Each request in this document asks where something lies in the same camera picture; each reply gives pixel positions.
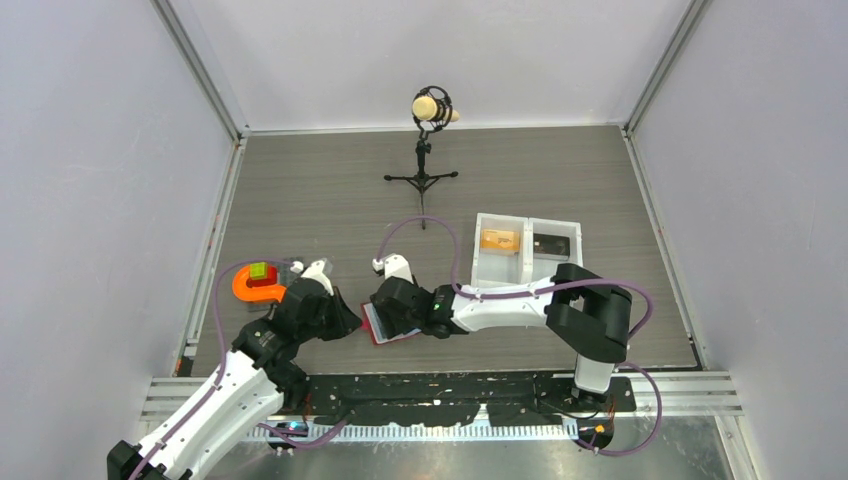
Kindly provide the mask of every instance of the microphone stand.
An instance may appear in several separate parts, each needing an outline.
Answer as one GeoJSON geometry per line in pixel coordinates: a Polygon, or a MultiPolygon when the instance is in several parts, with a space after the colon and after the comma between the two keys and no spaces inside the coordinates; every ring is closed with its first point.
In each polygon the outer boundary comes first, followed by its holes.
{"type": "MultiPolygon", "coordinates": [[[[419,95],[422,95],[422,94],[429,95],[429,93],[427,93],[427,92],[430,88],[438,88],[438,87],[425,88],[421,92],[419,92],[419,95]]],[[[450,97],[447,97],[447,95],[445,95],[445,98],[447,98],[447,102],[450,102],[450,97]]],[[[450,110],[448,110],[447,117],[450,118],[450,110]]],[[[448,178],[448,177],[456,178],[457,176],[459,176],[459,172],[454,171],[454,172],[451,172],[451,173],[443,173],[441,175],[428,175],[427,172],[424,171],[424,163],[426,162],[426,156],[427,156],[428,153],[430,153],[430,150],[433,149],[433,146],[430,143],[427,142],[427,138],[430,136],[431,133],[438,132],[442,128],[444,128],[444,126],[447,124],[447,121],[445,121],[444,124],[437,126],[436,129],[434,129],[433,131],[427,131],[427,130],[425,130],[424,128],[421,127],[421,124],[420,124],[420,122],[417,118],[413,117],[413,119],[415,120],[416,125],[418,125],[418,129],[421,131],[421,133],[418,135],[418,143],[415,145],[415,155],[418,157],[418,173],[416,173],[414,176],[411,176],[411,177],[397,177],[397,176],[393,176],[393,175],[384,175],[383,179],[385,179],[387,182],[390,182],[392,180],[406,180],[407,183],[409,183],[410,185],[413,186],[413,188],[418,190],[418,196],[421,199],[421,215],[424,215],[424,192],[429,190],[430,187],[435,185],[436,182],[438,182],[439,180],[441,180],[443,178],[448,178]]],[[[427,221],[422,218],[421,219],[421,230],[426,230],[426,229],[427,229],[427,221]]]]}

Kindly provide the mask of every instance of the cable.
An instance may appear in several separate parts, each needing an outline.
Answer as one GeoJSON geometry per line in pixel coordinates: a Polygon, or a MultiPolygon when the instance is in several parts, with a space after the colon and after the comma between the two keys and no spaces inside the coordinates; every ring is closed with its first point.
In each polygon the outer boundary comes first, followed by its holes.
{"type": "MultiPolygon", "coordinates": [[[[651,442],[653,442],[655,438],[657,438],[657,434],[660,432],[660,425],[662,425],[662,396],[660,395],[660,387],[657,386],[657,382],[654,380],[654,377],[652,377],[647,371],[645,371],[644,369],[642,369],[638,365],[630,363],[630,362],[622,362],[622,363],[619,364],[619,366],[624,367],[624,368],[632,368],[633,370],[636,370],[637,372],[644,375],[644,377],[648,380],[648,383],[651,384],[651,387],[654,389],[654,395],[656,395],[656,397],[657,397],[657,421],[656,421],[656,423],[654,423],[654,429],[651,430],[651,434],[648,435],[648,438],[646,438],[645,441],[640,443],[637,447],[634,447],[634,448],[631,448],[631,449],[628,449],[628,450],[598,450],[597,451],[598,454],[605,455],[607,457],[623,457],[625,455],[632,455],[634,453],[641,452],[642,450],[645,449],[645,447],[650,445],[651,442]]],[[[587,448],[589,450],[595,450],[594,443],[595,443],[594,435],[592,436],[592,439],[589,441],[589,443],[586,443],[583,440],[577,439],[578,445],[580,445],[583,448],[587,448]]]]}
{"type": "Polygon", "coordinates": [[[607,428],[614,429],[615,428],[615,395],[610,395],[612,397],[612,403],[610,404],[609,410],[607,410],[607,428]]]}
{"type": "Polygon", "coordinates": [[[148,463],[150,463],[150,460],[153,458],[153,456],[156,455],[156,453],[159,452],[167,444],[168,440],[170,440],[171,437],[173,437],[177,433],[177,431],[182,428],[183,425],[185,425],[186,422],[188,422],[191,417],[193,417],[194,414],[196,414],[203,407],[203,405],[206,404],[206,402],[209,401],[209,398],[212,397],[212,394],[218,390],[218,387],[220,386],[221,380],[224,378],[224,374],[226,373],[227,369],[227,342],[224,339],[224,328],[221,325],[221,308],[218,304],[218,290],[220,290],[221,281],[224,279],[224,276],[226,274],[243,265],[257,262],[269,262],[283,265],[291,265],[291,262],[289,261],[280,260],[276,258],[251,258],[248,260],[236,262],[218,272],[218,274],[215,276],[215,282],[212,284],[212,315],[215,319],[215,330],[218,336],[218,347],[221,351],[221,361],[220,366],[218,367],[218,373],[215,376],[215,381],[213,382],[212,386],[209,387],[209,390],[203,395],[203,397],[201,397],[200,400],[198,400],[198,402],[188,412],[186,412],[186,414],[183,415],[182,418],[177,420],[177,423],[175,423],[167,432],[165,432],[164,435],[162,435],[162,438],[156,442],[156,445],[154,445],[153,448],[150,449],[150,452],[148,452],[147,455],[145,455],[144,458],[138,463],[138,465],[136,465],[135,469],[129,476],[129,480],[136,480],[138,478],[139,474],[141,474],[141,471],[144,469],[145,466],[147,466],[148,463]]]}
{"type": "Polygon", "coordinates": [[[306,403],[306,407],[300,412],[300,418],[303,419],[303,423],[308,423],[306,417],[312,415],[312,394],[307,394],[303,401],[306,403]]]}
{"type": "MultiPolygon", "coordinates": [[[[447,230],[448,233],[451,236],[451,240],[453,240],[453,262],[451,263],[451,288],[453,288],[453,291],[457,295],[459,295],[460,297],[478,298],[478,295],[475,295],[473,293],[463,292],[459,288],[459,281],[458,281],[458,278],[459,278],[459,254],[460,254],[459,240],[457,238],[456,231],[453,228],[451,228],[451,226],[448,225],[444,220],[442,220],[438,217],[433,217],[431,215],[415,215],[415,216],[409,217],[409,218],[402,220],[399,223],[396,223],[395,225],[393,225],[392,229],[389,230],[389,233],[387,233],[386,236],[383,238],[382,243],[380,243],[380,248],[377,250],[377,256],[375,257],[375,260],[379,261],[383,258],[385,250],[386,250],[386,246],[389,243],[389,239],[391,239],[392,236],[394,236],[394,234],[401,227],[403,227],[407,223],[414,222],[416,220],[430,220],[432,222],[436,222],[439,225],[445,227],[445,230],[447,230]]],[[[636,285],[634,283],[624,281],[624,280],[610,280],[610,279],[606,279],[606,278],[592,278],[592,279],[586,279],[586,280],[577,280],[577,281],[568,282],[568,283],[560,283],[558,285],[552,285],[550,287],[540,288],[539,290],[536,290],[535,292],[531,292],[531,291],[527,290],[527,291],[523,291],[523,292],[512,292],[512,293],[484,293],[484,294],[479,295],[479,298],[481,300],[508,300],[508,299],[511,299],[511,298],[524,298],[524,297],[532,297],[532,296],[537,296],[537,295],[544,295],[544,294],[547,294],[547,293],[558,292],[560,290],[569,290],[569,289],[572,289],[572,288],[597,287],[597,286],[624,287],[624,288],[627,288],[628,290],[633,290],[634,292],[636,292],[639,295],[641,295],[642,297],[644,297],[645,303],[647,304],[647,308],[645,309],[645,315],[642,316],[642,318],[636,323],[636,325],[633,326],[633,328],[630,329],[628,339],[633,338],[633,336],[636,335],[639,332],[639,330],[641,330],[642,327],[645,326],[646,323],[648,323],[648,320],[651,319],[651,315],[653,315],[653,313],[654,313],[654,300],[653,300],[653,298],[651,298],[651,295],[645,289],[640,287],[639,285],[636,285]]]]}
{"type": "MultiPolygon", "coordinates": [[[[459,295],[459,296],[462,296],[462,297],[465,297],[465,298],[477,298],[476,295],[471,294],[471,293],[467,293],[467,292],[463,292],[459,288],[459,282],[458,282],[458,278],[459,278],[459,254],[460,254],[459,240],[457,238],[456,231],[454,231],[454,229],[451,228],[451,226],[448,225],[444,220],[442,220],[438,217],[433,217],[433,216],[430,216],[430,215],[416,215],[416,216],[413,216],[413,217],[409,217],[409,218],[393,225],[392,229],[389,230],[389,233],[386,234],[385,238],[383,238],[382,243],[380,243],[380,248],[377,250],[376,260],[379,261],[380,259],[383,258],[384,252],[386,250],[386,245],[388,245],[388,243],[389,243],[389,239],[391,239],[391,237],[401,227],[403,227],[407,223],[414,222],[414,221],[419,220],[419,219],[430,220],[430,221],[436,222],[439,225],[445,227],[445,230],[448,231],[448,233],[451,236],[451,240],[453,240],[453,263],[451,264],[451,288],[453,288],[453,291],[456,292],[456,294],[459,295]]],[[[541,289],[539,289],[535,292],[525,291],[525,292],[502,293],[502,294],[482,294],[482,295],[479,296],[479,298],[481,300],[523,298],[523,297],[527,297],[527,296],[534,296],[534,295],[542,295],[542,294],[552,293],[552,292],[556,292],[556,291],[559,291],[559,290],[567,290],[567,289],[570,289],[570,288],[589,287],[589,286],[620,286],[620,287],[627,288],[629,290],[633,290],[634,292],[642,295],[642,297],[645,298],[645,303],[647,304],[647,308],[645,309],[645,315],[642,317],[641,320],[639,320],[636,323],[636,325],[633,328],[630,329],[630,333],[628,334],[628,340],[633,338],[633,336],[636,335],[637,333],[639,333],[639,330],[641,330],[642,327],[644,327],[645,324],[648,323],[648,320],[651,319],[651,315],[653,315],[653,313],[654,313],[654,301],[651,298],[651,295],[645,289],[643,289],[642,287],[635,285],[631,282],[621,281],[621,280],[610,280],[610,279],[605,279],[605,278],[578,280],[578,281],[575,281],[575,282],[561,283],[561,284],[558,284],[558,285],[553,285],[553,286],[550,286],[550,287],[541,288],[541,289]]],[[[642,375],[645,376],[645,378],[648,379],[648,382],[651,384],[651,387],[653,387],[654,394],[657,397],[657,422],[656,422],[656,424],[654,424],[654,429],[651,431],[651,434],[648,435],[648,438],[645,439],[644,442],[642,442],[639,446],[637,446],[635,448],[632,448],[632,449],[629,449],[629,450],[621,450],[621,451],[609,451],[609,450],[599,450],[598,451],[598,453],[600,453],[601,455],[606,455],[606,456],[610,456],[610,457],[620,457],[620,456],[631,455],[633,453],[640,452],[642,449],[644,449],[651,442],[654,441],[657,434],[659,433],[660,425],[662,424],[662,398],[660,396],[660,389],[657,386],[657,383],[654,381],[653,377],[651,377],[651,375],[647,371],[643,370],[639,366],[637,366],[633,363],[630,363],[630,362],[622,362],[621,364],[619,364],[619,366],[623,366],[625,368],[632,368],[633,370],[636,370],[637,372],[641,373],[642,375]]],[[[579,439],[577,440],[577,442],[581,446],[583,446],[584,448],[589,448],[589,449],[594,450],[594,446],[592,445],[594,443],[594,438],[595,437],[593,436],[592,440],[589,443],[586,443],[583,440],[579,440],[579,439]]]]}
{"type": "Polygon", "coordinates": [[[330,443],[330,440],[332,440],[336,435],[338,435],[339,432],[342,431],[342,428],[344,428],[345,425],[347,425],[347,421],[342,420],[339,423],[337,423],[333,428],[327,430],[320,437],[316,438],[315,440],[313,440],[311,442],[306,442],[306,443],[295,442],[294,440],[289,438],[289,436],[286,435],[285,433],[283,433],[282,431],[277,430],[276,428],[274,428],[274,427],[272,427],[272,426],[270,426],[266,423],[260,423],[259,425],[257,425],[257,427],[264,428],[265,430],[268,430],[274,436],[279,437],[282,441],[288,443],[292,447],[300,448],[300,449],[303,449],[303,450],[312,450],[312,449],[315,449],[315,448],[318,448],[318,447],[323,447],[324,445],[330,443]]]}
{"type": "Polygon", "coordinates": [[[559,413],[560,413],[561,415],[564,415],[564,416],[568,417],[568,418],[573,418],[574,420],[591,420],[591,419],[593,419],[593,418],[597,417],[597,416],[598,416],[598,414],[600,414],[600,413],[601,413],[601,411],[600,411],[600,410],[595,410],[595,413],[593,413],[593,414],[589,415],[588,417],[578,417],[577,415],[572,415],[572,414],[570,414],[570,413],[568,413],[568,412],[565,412],[565,411],[563,411],[563,410],[559,410],[559,413]]]}

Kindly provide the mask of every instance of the black mounting plate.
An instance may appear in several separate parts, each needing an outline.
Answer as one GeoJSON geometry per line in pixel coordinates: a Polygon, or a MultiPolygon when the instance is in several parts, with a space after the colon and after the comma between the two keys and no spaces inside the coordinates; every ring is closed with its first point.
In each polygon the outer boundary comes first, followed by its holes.
{"type": "MultiPolygon", "coordinates": [[[[319,424],[345,418],[352,425],[467,425],[481,404],[492,426],[552,425],[562,422],[559,413],[595,413],[571,398],[571,372],[312,375],[309,383],[309,409],[319,424]]],[[[617,412],[636,410],[628,378],[614,377],[609,396],[617,412]]]]}

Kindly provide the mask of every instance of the orange box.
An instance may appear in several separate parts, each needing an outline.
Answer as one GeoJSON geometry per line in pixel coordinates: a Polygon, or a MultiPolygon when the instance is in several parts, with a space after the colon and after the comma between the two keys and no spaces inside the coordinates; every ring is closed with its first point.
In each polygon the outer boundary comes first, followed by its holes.
{"type": "Polygon", "coordinates": [[[521,244],[518,232],[484,229],[480,232],[480,248],[518,252],[521,244]]]}

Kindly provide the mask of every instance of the tripod stand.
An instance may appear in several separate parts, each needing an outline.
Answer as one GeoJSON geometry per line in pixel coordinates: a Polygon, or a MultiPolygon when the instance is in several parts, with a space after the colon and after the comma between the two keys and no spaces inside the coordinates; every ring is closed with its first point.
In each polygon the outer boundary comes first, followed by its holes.
{"type": "MultiPolygon", "coordinates": [[[[424,215],[424,192],[430,189],[436,182],[443,178],[451,177],[454,178],[459,175],[459,172],[451,172],[451,173],[443,173],[441,175],[428,175],[427,172],[424,171],[424,159],[425,156],[430,153],[430,150],[433,148],[432,145],[427,143],[427,135],[429,132],[422,132],[422,135],[418,139],[418,144],[415,146],[415,154],[418,156],[418,173],[412,177],[395,177],[392,175],[385,175],[383,178],[390,182],[392,180],[406,180],[410,185],[415,187],[418,190],[418,195],[421,197],[421,215],[424,215]]],[[[427,228],[427,220],[421,219],[421,229],[425,230],[427,228]]]]}

